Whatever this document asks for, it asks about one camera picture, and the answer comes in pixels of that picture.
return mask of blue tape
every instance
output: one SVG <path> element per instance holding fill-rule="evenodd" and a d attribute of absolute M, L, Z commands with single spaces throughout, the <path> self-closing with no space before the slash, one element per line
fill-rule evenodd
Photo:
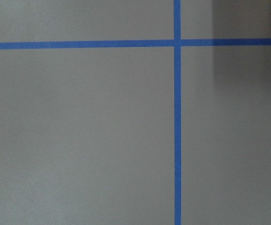
<path fill-rule="evenodd" d="M 182 46 L 247 46 L 271 45 L 271 38 L 240 38 L 240 39 L 183 39 Z"/>
<path fill-rule="evenodd" d="M 2 49 L 168 47 L 173 40 L 52 41 L 0 43 Z"/>
<path fill-rule="evenodd" d="M 175 225 L 181 225 L 181 2 L 174 0 Z"/>

